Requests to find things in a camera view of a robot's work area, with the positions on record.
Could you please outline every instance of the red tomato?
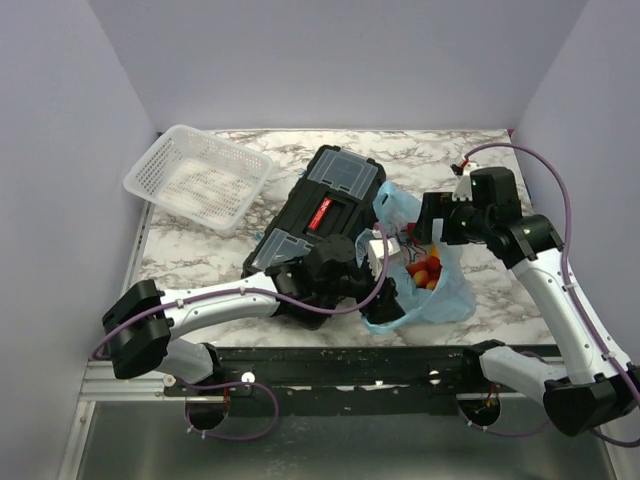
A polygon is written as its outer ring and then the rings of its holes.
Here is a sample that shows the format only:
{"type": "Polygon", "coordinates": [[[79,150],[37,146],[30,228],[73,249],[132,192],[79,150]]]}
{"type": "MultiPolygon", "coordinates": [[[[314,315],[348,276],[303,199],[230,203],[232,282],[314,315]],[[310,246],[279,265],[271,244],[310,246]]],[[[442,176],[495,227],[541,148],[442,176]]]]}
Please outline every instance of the red tomato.
{"type": "Polygon", "coordinates": [[[409,275],[411,275],[412,277],[421,270],[428,270],[427,262],[425,262],[424,260],[422,262],[407,265],[407,272],[409,272],[409,275]]]}
{"type": "Polygon", "coordinates": [[[440,259],[433,255],[429,255],[425,260],[426,268],[429,273],[438,273],[440,274],[440,270],[442,270],[442,265],[440,264],[440,259]]]}

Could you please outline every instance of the blue plastic bag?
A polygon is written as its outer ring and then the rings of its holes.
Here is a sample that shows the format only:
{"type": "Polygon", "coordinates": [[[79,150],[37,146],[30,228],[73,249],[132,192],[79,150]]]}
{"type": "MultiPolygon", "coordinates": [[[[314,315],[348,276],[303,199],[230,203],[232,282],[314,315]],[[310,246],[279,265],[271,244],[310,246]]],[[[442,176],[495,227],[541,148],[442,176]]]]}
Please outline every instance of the blue plastic bag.
{"type": "MultiPolygon", "coordinates": [[[[420,215],[421,203],[411,194],[385,182],[373,201],[373,208],[389,236],[401,235],[409,223],[415,223],[420,215]]],[[[406,312],[403,317],[383,325],[374,325],[363,317],[363,322],[372,333],[388,333],[407,323],[427,324],[461,322],[473,315],[476,303],[469,284],[462,274],[460,258],[462,248],[448,246],[440,242],[442,236],[442,220],[433,224],[433,239],[442,272],[434,291],[416,287],[415,282],[403,265],[392,264],[387,276],[396,282],[398,296],[396,300],[406,312]]],[[[373,237],[370,230],[363,232],[356,240],[357,260],[361,264],[366,252],[366,244],[373,237]]],[[[410,246],[401,247],[405,258],[411,257],[410,246]]]]}

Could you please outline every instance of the marble surface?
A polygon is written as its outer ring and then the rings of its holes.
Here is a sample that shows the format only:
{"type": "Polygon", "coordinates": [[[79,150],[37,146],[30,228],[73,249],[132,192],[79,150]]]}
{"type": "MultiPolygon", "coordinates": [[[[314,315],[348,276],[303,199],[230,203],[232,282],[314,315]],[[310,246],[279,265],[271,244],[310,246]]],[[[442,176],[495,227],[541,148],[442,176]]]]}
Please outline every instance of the marble surface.
{"type": "MultiPolygon", "coordinates": [[[[387,178],[421,197],[425,190],[453,190],[456,178],[449,165],[462,154],[488,142],[508,142],[495,131],[246,131],[216,132],[269,155],[276,168],[234,235],[214,231],[156,207],[144,246],[139,279],[154,278],[160,288],[202,287],[240,278],[242,262],[284,204],[289,190],[315,151],[338,145],[379,161],[387,178]]],[[[490,149],[474,156],[480,165],[504,165],[516,173],[520,197],[528,199],[512,151],[490,149]]],[[[525,211],[531,204],[524,201],[525,211]]],[[[308,331],[282,318],[247,318],[194,332],[186,338],[219,346],[399,346],[472,344],[496,338],[509,344],[553,343],[538,309],[526,290],[481,245],[464,249],[462,268],[476,297],[477,311],[469,320],[445,325],[408,325],[386,335],[371,334],[352,313],[329,319],[308,331]]]]}

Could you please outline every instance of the screw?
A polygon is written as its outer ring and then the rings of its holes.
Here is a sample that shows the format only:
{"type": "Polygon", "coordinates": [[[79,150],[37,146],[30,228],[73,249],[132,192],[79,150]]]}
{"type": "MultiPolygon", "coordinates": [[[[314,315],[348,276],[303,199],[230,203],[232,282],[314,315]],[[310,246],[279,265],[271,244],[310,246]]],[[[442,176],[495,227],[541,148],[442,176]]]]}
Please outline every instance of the screw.
{"type": "Polygon", "coordinates": [[[162,379],[162,384],[165,387],[173,387],[176,384],[176,377],[173,375],[165,375],[162,379]]]}
{"type": "MultiPolygon", "coordinates": [[[[438,376],[438,375],[440,375],[440,372],[439,372],[439,371],[437,371],[437,370],[431,370],[431,371],[429,372],[429,376],[430,376],[430,377],[436,377],[436,376],[438,376]]],[[[431,385],[439,385],[441,381],[442,381],[442,380],[441,380],[440,378],[432,378],[432,379],[430,379],[430,380],[429,380],[429,383],[430,383],[431,385]]]]}
{"type": "Polygon", "coordinates": [[[253,372],[244,372],[240,378],[244,383],[253,383],[256,381],[256,376],[253,372]]]}

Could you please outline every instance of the white wall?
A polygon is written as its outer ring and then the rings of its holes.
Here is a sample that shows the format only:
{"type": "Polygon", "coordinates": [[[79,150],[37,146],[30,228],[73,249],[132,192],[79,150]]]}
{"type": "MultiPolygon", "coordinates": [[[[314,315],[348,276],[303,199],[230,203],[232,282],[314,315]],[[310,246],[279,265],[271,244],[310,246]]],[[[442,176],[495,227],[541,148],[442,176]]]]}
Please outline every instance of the white wall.
{"type": "MultiPolygon", "coordinates": [[[[573,267],[603,322],[636,364],[639,21],[637,0],[591,0],[515,135],[517,143],[553,161],[566,180],[574,211],[573,267]]],[[[534,206],[560,225],[561,197],[552,178],[532,159],[519,159],[534,206]]],[[[624,425],[627,438],[640,436],[640,422],[624,425]]],[[[636,462],[640,470],[637,455],[636,462]]]]}
{"type": "Polygon", "coordinates": [[[55,478],[140,203],[152,125],[85,0],[0,7],[0,465],[55,478]]]}
{"type": "Polygon", "coordinates": [[[90,0],[159,130],[516,125],[585,0],[90,0]]]}

